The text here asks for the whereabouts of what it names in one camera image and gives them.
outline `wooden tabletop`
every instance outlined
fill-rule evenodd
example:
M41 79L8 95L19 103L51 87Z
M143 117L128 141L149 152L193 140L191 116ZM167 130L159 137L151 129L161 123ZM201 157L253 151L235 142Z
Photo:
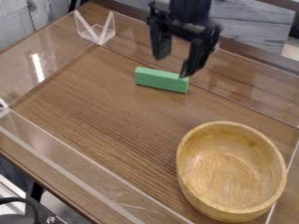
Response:
M96 3L87 3L80 11L89 22L99 22L108 14ZM61 21L68 25L68 18L64 19ZM136 39L125 39L125 34L117 36L115 46L127 52L133 45L135 56L147 57L148 51L141 52L148 39L147 27L139 31L132 29L139 34ZM185 55L181 49L187 45L180 41L177 45L165 68L176 68L172 61L181 61ZM13 110L77 153L51 142L41 142L44 138L28 133L24 137L36 146L35 153L24 150L4 134L0 134L1 152L95 223L133 223L121 213L113 212L99 197L105 181L99 176L97 165L104 165L191 222L217 223L200 214L183 197L175 172L179 142L201 123L217 120L243 123L269 137L288 165L299 134L297 77L269 65L217 51L207 68L193 76L188 94L176 94L136 86L137 66L144 64L105 47L93 45L88 48L13 105ZM288 179L288 185L293 186L293 183L295 179ZM299 206L296 200L289 202L284 198L295 197L299 192L287 188L281 203L288 213L280 211L279 215L288 224L295 224L299 219ZM135 213L137 209L140 207L131 207L128 211ZM143 218L147 223L155 223L151 215L143 214ZM267 215L249 223L261 224L265 219Z

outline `green block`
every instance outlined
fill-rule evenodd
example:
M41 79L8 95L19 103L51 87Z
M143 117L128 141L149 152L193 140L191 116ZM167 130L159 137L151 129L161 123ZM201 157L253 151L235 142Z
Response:
M180 79L177 73L168 73L139 66L135 70L135 84L185 94L189 78Z

